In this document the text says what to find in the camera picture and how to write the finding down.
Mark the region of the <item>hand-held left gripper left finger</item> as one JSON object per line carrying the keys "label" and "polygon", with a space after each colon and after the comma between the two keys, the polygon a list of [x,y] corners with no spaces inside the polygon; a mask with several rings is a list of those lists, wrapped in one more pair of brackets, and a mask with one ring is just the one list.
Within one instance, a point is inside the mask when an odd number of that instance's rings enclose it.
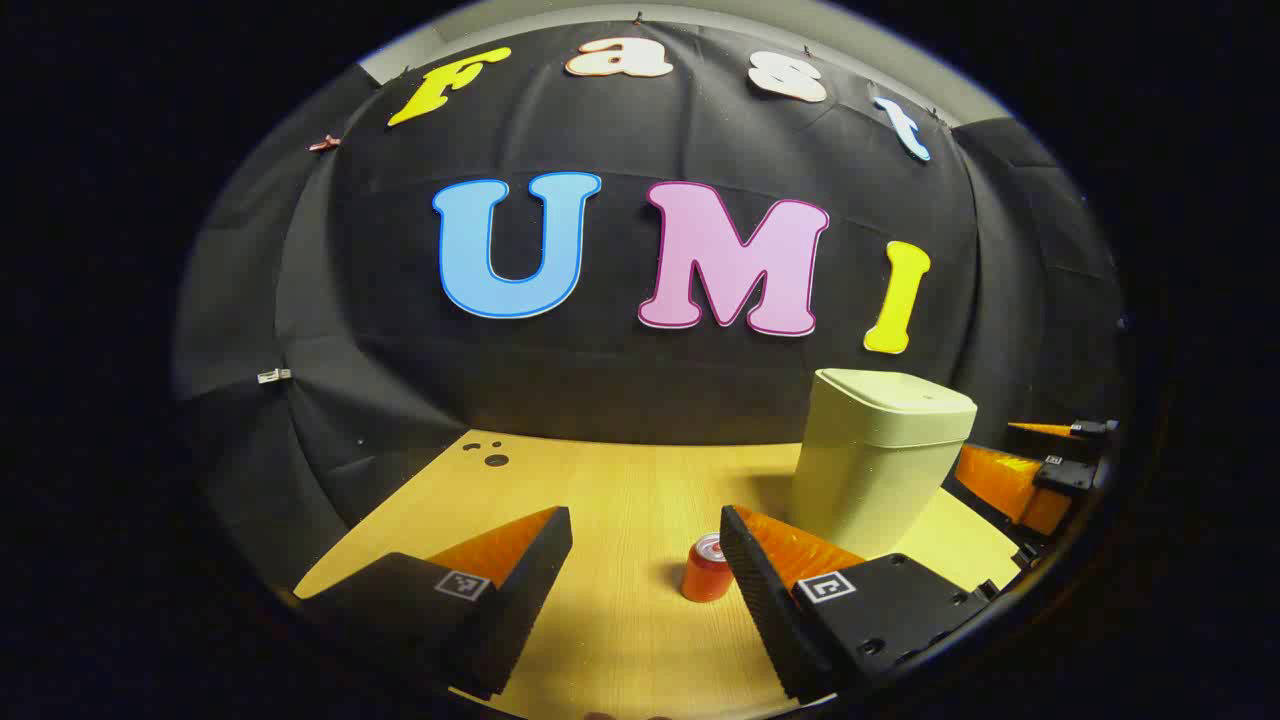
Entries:
{"label": "hand-held left gripper left finger", "polygon": [[360,657],[417,688],[504,691],[573,543],[552,506],[430,559],[387,553],[300,609]]}

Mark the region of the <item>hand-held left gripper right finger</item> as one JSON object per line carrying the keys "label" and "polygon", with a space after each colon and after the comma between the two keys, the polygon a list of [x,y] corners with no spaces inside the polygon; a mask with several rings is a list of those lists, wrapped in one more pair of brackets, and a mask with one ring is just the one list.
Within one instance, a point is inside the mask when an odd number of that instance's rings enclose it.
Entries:
{"label": "hand-held left gripper right finger", "polygon": [[737,505],[722,507],[719,541],[786,696],[804,705],[883,683],[1000,593],[905,553],[861,560]]}

